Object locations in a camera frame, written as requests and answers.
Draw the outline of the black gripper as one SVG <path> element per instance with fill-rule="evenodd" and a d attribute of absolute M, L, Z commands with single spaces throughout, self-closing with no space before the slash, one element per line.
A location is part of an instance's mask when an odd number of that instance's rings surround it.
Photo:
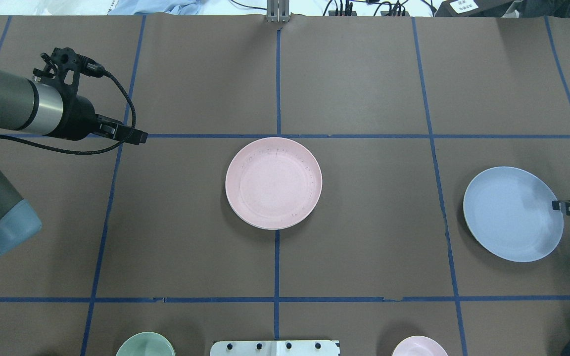
<path fill-rule="evenodd" d="M 76 95 L 65 105 L 61 121 L 55 129 L 55 137 L 82 140 L 90 134 L 133 145 L 145 144 L 148 138 L 148 133 L 144 131 L 97 114 L 88 99 Z"/>

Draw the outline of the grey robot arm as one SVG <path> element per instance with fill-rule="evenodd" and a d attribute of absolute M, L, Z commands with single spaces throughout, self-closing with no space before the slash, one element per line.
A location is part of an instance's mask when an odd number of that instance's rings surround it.
<path fill-rule="evenodd" d="M 45 65 L 34 68 L 29 78 L 0 69 L 1 142 L 72 156 L 102 155 L 124 144 L 147 142 L 148 133 L 137 127 L 131 96 L 102 64 L 69 47 L 43 53 L 41 59 Z M 111 80 L 126 101 L 130 121 L 98 113 L 79 94 L 83 76 Z M 36 209 L 0 167 L 0 257 L 42 228 Z"/>

